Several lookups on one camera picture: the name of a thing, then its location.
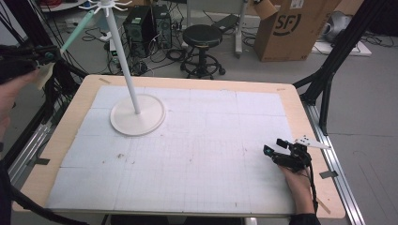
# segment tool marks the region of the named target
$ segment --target white stand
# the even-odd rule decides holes
[[[112,11],[112,8],[124,11],[126,9],[121,9],[117,6],[125,6],[131,2],[126,4],[115,3],[114,0],[100,0],[98,3],[92,1],[89,2],[94,6],[82,8],[91,9],[98,7],[94,13],[97,13],[100,8],[103,8],[103,11],[106,15],[106,21],[111,31],[112,37],[114,38],[117,55],[119,56],[120,60],[120,66],[122,67],[123,75],[125,76],[126,84],[129,88],[131,97],[131,99],[127,98],[120,100],[114,106],[111,112],[111,123],[117,131],[126,135],[146,135],[161,125],[164,120],[165,110],[161,101],[156,97],[149,95],[137,96],[134,91],[129,65],[126,60],[126,55],[123,51],[123,45],[120,40],[120,35],[117,31],[115,16]]]

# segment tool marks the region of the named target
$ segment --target black stool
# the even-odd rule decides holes
[[[187,58],[185,58],[180,66],[181,70],[188,72],[187,78],[191,76],[198,78],[210,76],[210,79],[213,80],[213,74],[217,70],[220,75],[225,74],[225,69],[219,61],[215,57],[206,54],[207,50],[222,43],[222,32],[219,28],[203,24],[192,25],[184,31],[182,39],[192,47]],[[199,53],[192,54],[195,48],[199,50]],[[199,62],[195,63],[192,61],[194,56],[199,56]],[[208,58],[212,59],[213,62],[208,63]],[[192,69],[187,68],[187,65],[192,65]]]

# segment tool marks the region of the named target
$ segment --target gray floor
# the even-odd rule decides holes
[[[398,221],[398,175],[395,174],[396,139],[398,131],[398,49],[365,43],[371,57],[349,56],[333,81],[328,129],[329,137],[343,166],[349,186],[362,212],[366,224],[392,225]],[[76,41],[69,51],[90,73],[105,68],[106,51],[98,41]],[[294,83],[316,72],[327,58],[311,53],[306,61],[261,63],[252,48],[244,46],[239,59],[234,54],[234,39],[225,36],[223,43],[210,50],[226,69],[224,76],[215,80],[261,83]],[[166,64],[147,63],[149,68]],[[143,76],[185,78],[179,63],[148,72]],[[6,140],[12,140],[22,125],[23,114],[32,114],[38,107],[21,97],[13,113],[13,129]],[[100,224],[102,215],[68,215]],[[323,224],[348,224],[347,218],[321,219]],[[263,219],[258,223],[287,224],[287,219]],[[14,213],[13,224],[53,224],[31,213]]]

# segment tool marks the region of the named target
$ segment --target human hand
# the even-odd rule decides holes
[[[292,197],[296,204],[296,214],[313,214],[314,204],[311,184],[305,170],[291,172],[285,167],[278,166],[286,178]]]
[[[38,69],[29,72],[23,76],[17,77],[0,84],[0,142],[3,141],[6,129],[10,124],[9,112],[14,105],[15,98],[20,93],[20,90],[34,81],[38,76]]]

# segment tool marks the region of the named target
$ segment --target white grid paper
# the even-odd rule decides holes
[[[128,89],[102,86],[62,162],[49,208],[294,212],[284,177],[262,151],[264,144],[278,148],[277,138],[292,140],[277,94],[149,87],[136,93],[161,100],[163,124],[144,137],[120,134],[110,111]]]

